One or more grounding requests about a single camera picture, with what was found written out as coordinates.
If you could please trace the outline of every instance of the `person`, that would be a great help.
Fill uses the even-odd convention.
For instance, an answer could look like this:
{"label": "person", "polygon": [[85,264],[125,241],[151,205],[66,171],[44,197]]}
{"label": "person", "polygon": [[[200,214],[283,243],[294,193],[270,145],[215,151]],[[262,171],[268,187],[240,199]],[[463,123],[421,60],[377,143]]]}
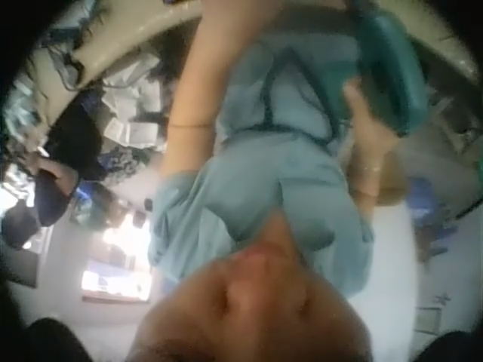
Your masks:
{"label": "person", "polygon": [[345,122],[330,125],[305,71],[323,46],[312,35],[253,43],[279,0],[203,5],[151,220],[149,261],[180,283],[146,315],[128,360],[371,360],[346,298],[368,279],[381,170],[399,139],[349,80],[345,177]]}
{"label": "person", "polygon": [[21,199],[1,220],[2,238],[14,249],[62,217],[79,182],[77,171],[36,153],[26,156],[25,166],[35,180],[34,206]]}

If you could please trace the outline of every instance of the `teal object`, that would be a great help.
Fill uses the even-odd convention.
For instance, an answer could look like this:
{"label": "teal object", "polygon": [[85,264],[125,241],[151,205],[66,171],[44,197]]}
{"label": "teal object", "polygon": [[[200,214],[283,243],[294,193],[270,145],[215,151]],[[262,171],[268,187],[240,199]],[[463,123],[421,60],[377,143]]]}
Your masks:
{"label": "teal object", "polygon": [[405,27],[394,15],[372,8],[357,13],[355,37],[361,48],[359,62],[328,64],[320,77],[332,108],[328,114],[350,118],[341,89],[346,80],[358,75],[374,114],[400,137],[409,134],[426,120],[429,102]]}

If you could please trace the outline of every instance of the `scrub top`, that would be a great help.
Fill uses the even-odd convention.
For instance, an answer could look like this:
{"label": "scrub top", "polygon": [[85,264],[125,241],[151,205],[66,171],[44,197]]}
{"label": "scrub top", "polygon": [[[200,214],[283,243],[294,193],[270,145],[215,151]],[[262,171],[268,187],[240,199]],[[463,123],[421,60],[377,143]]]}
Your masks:
{"label": "scrub top", "polygon": [[267,90],[274,59],[288,48],[315,77],[327,54],[335,61],[334,54],[347,60],[358,52],[343,35],[292,34],[266,36],[247,51],[217,120],[220,151],[199,172],[163,179],[153,200],[149,261],[168,277],[179,281],[243,249],[280,209],[308,268],[344,296],[364,287],[373,234],[334,157],[348,124],[331,127],[294,62]]}

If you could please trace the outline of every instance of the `nose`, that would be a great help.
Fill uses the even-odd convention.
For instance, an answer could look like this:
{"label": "nose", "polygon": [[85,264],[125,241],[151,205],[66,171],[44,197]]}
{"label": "nose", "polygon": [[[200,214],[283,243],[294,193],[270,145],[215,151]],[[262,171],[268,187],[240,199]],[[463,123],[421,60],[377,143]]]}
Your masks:
{"label": "nose", "polygon": [[226,298],[240,318],[298,314],[305,305],[306,288],[292,262],[255,253],[232,261]]}

